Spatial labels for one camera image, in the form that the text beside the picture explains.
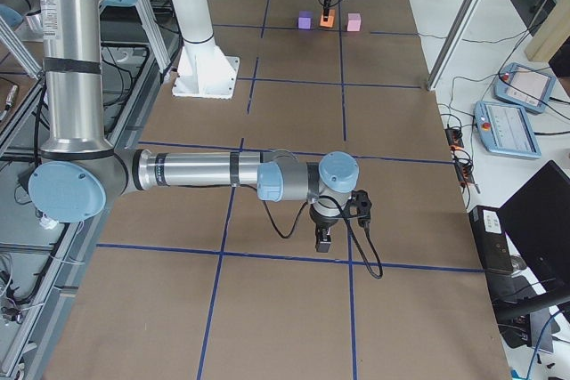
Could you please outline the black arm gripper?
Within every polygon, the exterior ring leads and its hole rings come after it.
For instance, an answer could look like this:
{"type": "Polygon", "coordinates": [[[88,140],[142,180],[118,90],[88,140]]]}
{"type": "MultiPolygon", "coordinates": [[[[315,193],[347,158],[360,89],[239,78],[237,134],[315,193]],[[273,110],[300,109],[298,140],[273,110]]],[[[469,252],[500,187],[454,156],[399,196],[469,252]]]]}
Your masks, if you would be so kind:
{"type": "Polygon", "coordinates": [[[317,253],[328,253],[331,246],[330,228],[338,222],[338,218],[320,214],[314,208],[310,209],[309,214],[315,225],[315,250],[317,253]]]}

